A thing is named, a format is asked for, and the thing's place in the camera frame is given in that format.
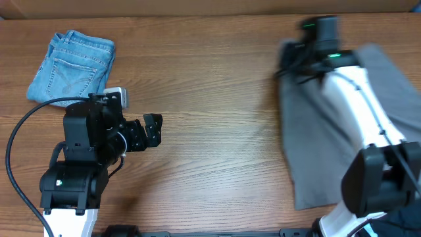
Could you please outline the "grey cotton shorts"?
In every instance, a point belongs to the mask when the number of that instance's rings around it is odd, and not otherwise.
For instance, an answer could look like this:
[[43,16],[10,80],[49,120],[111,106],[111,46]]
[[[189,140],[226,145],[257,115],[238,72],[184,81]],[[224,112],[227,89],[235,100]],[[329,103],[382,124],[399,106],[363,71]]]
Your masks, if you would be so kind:
[[[388,117],[408,142],[420,141],[420,90],[407,79],[383,49],[360,46],[357,56]],[[300,84],[302,76],[280,77],[284,153],[294,184],[295,209],[335,204],[341,200],[341,179],[356,151],[338,112],[320,93],[318,82]]]

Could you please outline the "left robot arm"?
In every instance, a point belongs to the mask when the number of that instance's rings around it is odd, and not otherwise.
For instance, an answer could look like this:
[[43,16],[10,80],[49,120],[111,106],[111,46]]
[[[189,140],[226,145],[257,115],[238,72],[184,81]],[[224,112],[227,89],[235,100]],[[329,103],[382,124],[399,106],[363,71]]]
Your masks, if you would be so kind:
[[65,140],[56,145],[39,182],[43,216],[54,236],[91,236],[101,196],[127,152],[161,143],[160,114],[127,121],[120,92],[95,94],[66,107]]

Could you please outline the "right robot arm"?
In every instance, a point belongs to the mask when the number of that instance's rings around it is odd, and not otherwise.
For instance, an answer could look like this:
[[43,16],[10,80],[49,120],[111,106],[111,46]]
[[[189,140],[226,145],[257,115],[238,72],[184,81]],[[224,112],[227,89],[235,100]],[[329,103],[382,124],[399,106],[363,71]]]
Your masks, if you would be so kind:
[[354,236],[420,193],[420,144],[408,142],[386,115],[354,51],[341,50],[336,16],[302,21],[305,59],[299,70],[318,78],[339,112],[357,154],[341,180],[342,200],[313,225],[314,236]]

